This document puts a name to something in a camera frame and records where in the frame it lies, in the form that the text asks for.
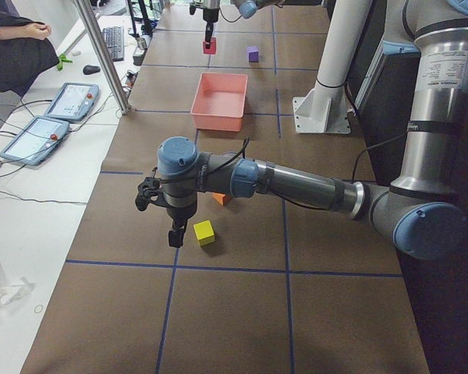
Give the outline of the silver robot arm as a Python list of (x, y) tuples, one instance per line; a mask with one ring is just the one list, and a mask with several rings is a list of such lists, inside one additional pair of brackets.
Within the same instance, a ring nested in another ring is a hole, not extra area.
[[(283, 5), (285, 1), (240, 0), (231, 1), (231, 3), (237, 8), (241, 17), (248, 19), (253, 16), (258, 9), (262, 9), (269, 5)], [(193, 15), (196, 9), (201, 9), (203, 11), (203, 20), (206, 22), (204, 52), (209, 53), (213, 51), (213, 33), (215, 24), (218, 22), (219, 13), (221, 12), (221, 2), (214, 0), (192, 1), (190, 3), (190, 15)]]
[[(468, 1), (376, 7), (335, 3), (316, 80), (291, 105), (291, 128), (272, 152), (266, 143), (200, 151), (238, 139), (212, 129), (161, 143), (154, 203), (171, 217), (171, 247), (183, 245), (199, 195), (220, 192), (341, 213), (416, 259), (468, 251)], [(377, 125), (350, 123), (346, 75), (373, 26), (380, 49), (409, 68), (376, 100)]]

